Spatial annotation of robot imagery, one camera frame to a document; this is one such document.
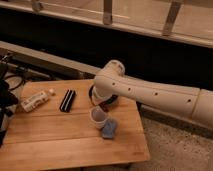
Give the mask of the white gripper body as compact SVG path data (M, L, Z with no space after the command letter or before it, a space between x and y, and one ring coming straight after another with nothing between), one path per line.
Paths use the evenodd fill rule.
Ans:
M97 91L97 88L94 87L92 89L92 102L95 105L99 105L102 102L105 102L107 100L109 100L112 97L112 95L100 95Z

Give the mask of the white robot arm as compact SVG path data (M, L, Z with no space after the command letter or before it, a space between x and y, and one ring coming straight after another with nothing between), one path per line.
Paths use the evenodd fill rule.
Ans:
M213 91L131 78L125 75L125 67L120 61L110 60L94 77L92 101L100 104L113 95L213 129Z

